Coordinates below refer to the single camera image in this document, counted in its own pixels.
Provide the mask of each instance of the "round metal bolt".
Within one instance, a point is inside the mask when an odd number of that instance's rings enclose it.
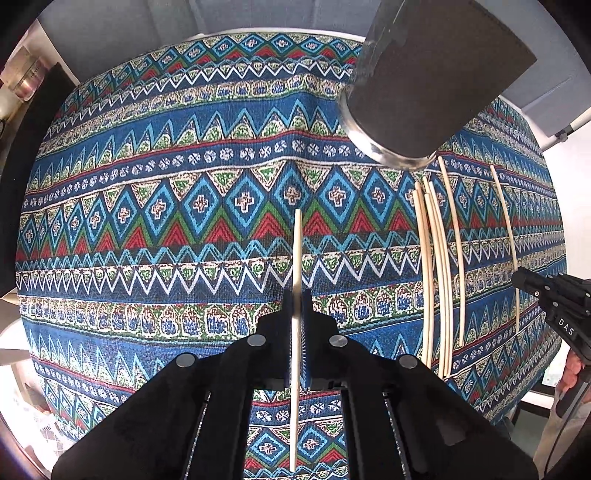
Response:
[[[347,345],[348,342],[349,341],[347,340],[347,337],[345,337],[344,335],[333,335],[329,338],[329,343],[332,346],[344,347],[345,345]]]
[[[401,367],[404,368],[415,368],[418,365],[417,358],[412,355],[403,355],[398,359]]]
[[[250,337],[248,337],[248,340],[247,340],[247,342],[250,346],[263,346],[266,341],[267,341],[267,339],[265,338],[265,336],[260,335],[259,333],[255,333],[254,335],[251,335]]]
[[[177,365],[180,368],[187,368],[190,367],[195,363],[195,355],[192,353],[181,353],[177,357]]]

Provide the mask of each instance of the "zigzag pattern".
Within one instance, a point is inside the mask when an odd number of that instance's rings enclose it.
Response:
[[[178,353],[219,353],[276,310],[304,212],[314,308],[371,352],[420,355],[423,283],[411,191],[427,176],[466,265],[466,332],[449,386],[495,421],[558,348],[516,292],[496,165],[519,263],[566,269],[556,194],[526,121],[496,100],[420,173],[375,164],[347,139],[334,98],[360,45],[240,34],[166,47],[75,91],[48,132],[20,220],[17,284],[31,352],[64,433],[78,439]],[[435,330],[439,328],[436,291]],[[435,365],[439,341],[434,341]],[[299,474],[347,475],[337,395],[305,392]],[[256,392],[246,478],[287,476],[285,392]]]

